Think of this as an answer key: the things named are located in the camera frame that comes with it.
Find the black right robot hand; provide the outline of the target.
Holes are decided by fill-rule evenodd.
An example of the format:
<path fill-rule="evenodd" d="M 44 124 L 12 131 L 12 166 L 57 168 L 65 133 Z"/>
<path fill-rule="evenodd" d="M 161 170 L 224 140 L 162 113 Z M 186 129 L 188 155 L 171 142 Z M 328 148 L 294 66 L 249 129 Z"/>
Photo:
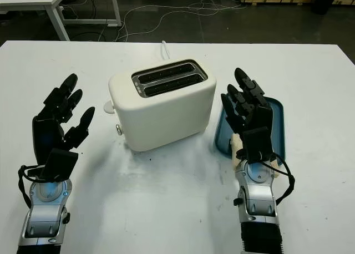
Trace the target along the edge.
<path fill-rule="evenodd" d="M 229 84 L 227 93 L 221 94 L 226 121 L 235 134 L 265 128 L 272 133 L 273 111 L 264 97 L 264 91 L 241 68 L 234 71 L 238 88 Z"/>

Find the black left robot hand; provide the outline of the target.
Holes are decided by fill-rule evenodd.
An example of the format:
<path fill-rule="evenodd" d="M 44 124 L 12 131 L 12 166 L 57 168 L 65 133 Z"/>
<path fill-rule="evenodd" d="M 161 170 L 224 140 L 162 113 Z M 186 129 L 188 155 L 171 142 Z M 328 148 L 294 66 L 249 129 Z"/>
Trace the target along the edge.
<path fill-rule="evenodd" d="M 48 160 L 53 149 L 69 151 L 77 148 L 88 136 L 95 107 L 88 108 L 77 126 L 64 132 L 61 124 L 73 116 L 73 110 L 80 102 L 83 91 L 75 90 L 78 77 L 72 73 L 59 87 L 53 88 L 44 100 L 44 108 L 32 120 L 33 147 L 38 165 Z"/>

